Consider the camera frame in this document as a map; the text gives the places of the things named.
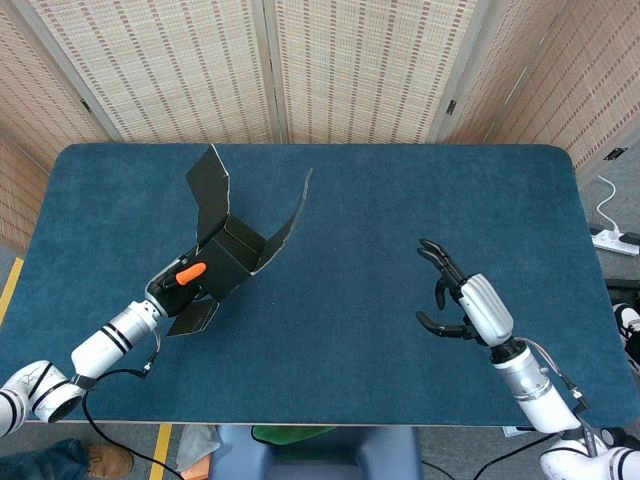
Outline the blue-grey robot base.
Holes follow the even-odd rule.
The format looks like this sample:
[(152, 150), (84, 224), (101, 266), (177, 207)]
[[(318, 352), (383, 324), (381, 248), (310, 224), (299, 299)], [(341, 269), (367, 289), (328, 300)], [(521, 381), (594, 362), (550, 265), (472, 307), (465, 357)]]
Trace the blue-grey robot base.
[(340, 426), (282, 446), (256, 440), (250, 426), (218, 434), (209, 480), (423, 480), (413, 427)]

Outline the orange cloth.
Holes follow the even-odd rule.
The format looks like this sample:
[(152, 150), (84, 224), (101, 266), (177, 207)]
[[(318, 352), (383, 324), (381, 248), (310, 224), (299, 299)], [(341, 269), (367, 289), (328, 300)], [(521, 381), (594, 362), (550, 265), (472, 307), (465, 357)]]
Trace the orange cloth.
[(208, 480), (211, 456), (205, 456), (196, 461), (191, 467), (181, 472), (183, 480)]

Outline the woven bamboo folding screen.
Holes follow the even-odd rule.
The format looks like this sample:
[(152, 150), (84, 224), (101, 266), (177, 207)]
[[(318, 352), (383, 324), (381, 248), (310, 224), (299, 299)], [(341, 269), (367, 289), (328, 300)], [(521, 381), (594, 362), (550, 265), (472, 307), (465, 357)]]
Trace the woven bamboo folding screen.
[(640, 0), (0, 0), (0, 244), (116, 141), (542, 143), (587, 182), (640, 156)]

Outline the brown leather shoe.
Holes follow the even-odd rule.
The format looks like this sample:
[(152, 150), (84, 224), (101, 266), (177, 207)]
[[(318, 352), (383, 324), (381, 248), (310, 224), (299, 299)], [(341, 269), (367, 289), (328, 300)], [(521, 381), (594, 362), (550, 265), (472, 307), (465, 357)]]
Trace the brown leather shoe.
[(90, 446), (88, 476), (102, 479), (121, 479), (128, 476), (134, 466), (134, 458), (128, 451), (110, 445)]

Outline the blue jeans leg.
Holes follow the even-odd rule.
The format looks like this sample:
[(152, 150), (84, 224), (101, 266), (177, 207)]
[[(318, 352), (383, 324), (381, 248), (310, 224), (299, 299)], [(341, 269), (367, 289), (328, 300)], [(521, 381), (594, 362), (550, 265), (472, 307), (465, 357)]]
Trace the blue jeans leg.
[(86, 480), (88, 468), (82, 443), (65, 439), (41, 450), (0, 457), (0, 480)]

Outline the yellow floor tape strip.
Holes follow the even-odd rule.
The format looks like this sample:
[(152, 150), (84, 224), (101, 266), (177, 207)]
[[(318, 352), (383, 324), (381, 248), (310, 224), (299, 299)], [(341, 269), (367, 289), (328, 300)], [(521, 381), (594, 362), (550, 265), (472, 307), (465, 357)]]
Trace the yellow floor tape strip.
[(24, 265), (24, 260), (22, 258), (16, 257), (14, 259), (13, 265), (9, 271), (5, 285), (0, 294), (0, 327), (4, 323), (4, 318), (7, 314), (9, 305), (11, 303), (11, 299), (15, 292), (23, 265)]
[[(171, 431), (172, 425), (170, 423), (162, 423), (158, 429), (153, 458), (162, 463), (167, 460)], [(171, 477), (172, 474), (166, 473), (166, 470), (161, 465), (152, 464), (149, 480), (170, 480)]]

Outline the left robot hand orange thumb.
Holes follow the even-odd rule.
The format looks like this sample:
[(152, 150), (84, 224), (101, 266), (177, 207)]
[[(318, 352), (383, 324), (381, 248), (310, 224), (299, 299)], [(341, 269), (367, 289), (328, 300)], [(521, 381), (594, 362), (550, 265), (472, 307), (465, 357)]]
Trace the left robot hand orange thumb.
[(145, 287), (145, 299), (151, 302), (162, 316), (173, 318), (192, 302), (205, 296), (197, 283), (180, 285), (176, 275), (187, 267), (193, 258), (191, 252), (180, 255), (156, 273)]

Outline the grey cloth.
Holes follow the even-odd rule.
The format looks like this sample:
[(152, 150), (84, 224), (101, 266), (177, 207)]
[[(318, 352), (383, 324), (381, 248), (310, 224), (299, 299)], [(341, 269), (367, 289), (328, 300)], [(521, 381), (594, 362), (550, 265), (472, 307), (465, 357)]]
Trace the grey cloth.
[(177, 470), (182, 473), (221, 446), (213, 425), (186, 425), (180, 437), (176, 455)]

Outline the black and white sneaker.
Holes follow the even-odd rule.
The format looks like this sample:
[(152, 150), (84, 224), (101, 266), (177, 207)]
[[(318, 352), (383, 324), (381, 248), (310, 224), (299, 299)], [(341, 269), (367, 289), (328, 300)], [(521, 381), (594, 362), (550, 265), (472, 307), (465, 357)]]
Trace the black and white sneaker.
[(640, 314), (626, 303), (615, 304), (613, 312), (626, 359), (640, 377)]

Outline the black cardboard box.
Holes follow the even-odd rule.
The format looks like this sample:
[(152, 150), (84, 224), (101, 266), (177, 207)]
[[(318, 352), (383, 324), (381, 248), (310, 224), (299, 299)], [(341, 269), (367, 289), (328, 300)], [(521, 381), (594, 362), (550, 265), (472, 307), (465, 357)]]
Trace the black cardboard box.
[(282, 250), (302, 213), (310, 175), (293, 215), (268, 239), (230, 212), (230, 176), (211, 145), (186, 174), (198, 206), (196, 245), (169, 277), (171, 287), (192, 287), (194, 299), (175, 316), (168, 334), (190, 335), (205, 330), (221, 301), (264, 269)]

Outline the black equipment base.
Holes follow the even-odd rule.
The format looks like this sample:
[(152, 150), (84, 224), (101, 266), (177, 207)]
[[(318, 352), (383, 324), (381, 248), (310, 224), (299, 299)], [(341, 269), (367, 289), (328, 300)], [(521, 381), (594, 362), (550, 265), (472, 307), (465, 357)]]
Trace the black equipment base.
[(606, 279), (605, 284), (613, 304), (640, 304), (640, 280)]

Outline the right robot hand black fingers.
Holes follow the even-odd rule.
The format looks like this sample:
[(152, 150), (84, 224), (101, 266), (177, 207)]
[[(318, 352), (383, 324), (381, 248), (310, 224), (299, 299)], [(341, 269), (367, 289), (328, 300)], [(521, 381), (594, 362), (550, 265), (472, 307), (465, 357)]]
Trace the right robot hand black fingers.
[(489, 347), (506, 343), (512, 337), (514, 320), (492, 284), (482, 274), (465, 275), (439, 244), (428, 239), (421, 239), (419, 244), (418, 254), (441, 274), (434, 290), (438, 308), (444, 309), (448, 290), (465, 313), (462, 325), (443, 325), (418, 311), (419, 323), (439, 337), (475, 339)]

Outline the green cloth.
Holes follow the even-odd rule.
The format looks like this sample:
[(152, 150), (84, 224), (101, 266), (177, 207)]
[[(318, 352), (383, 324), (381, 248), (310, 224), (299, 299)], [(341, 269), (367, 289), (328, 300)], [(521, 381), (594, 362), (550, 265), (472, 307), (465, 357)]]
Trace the green cloth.
[(333, 430), (334, 427), (327, 426), (255, 425), (251, 428), (251, 435), (260, 443), (286, 446), (316, 438)]

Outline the white power strip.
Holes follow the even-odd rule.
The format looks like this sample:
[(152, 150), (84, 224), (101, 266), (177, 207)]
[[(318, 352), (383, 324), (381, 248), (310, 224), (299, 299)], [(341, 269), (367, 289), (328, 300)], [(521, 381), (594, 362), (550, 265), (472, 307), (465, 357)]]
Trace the white power strip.
[(589, 230), (597, 249), (632, 257), (640, 255), (640, 233), (621, 233), (599, 227), (590, 227)]

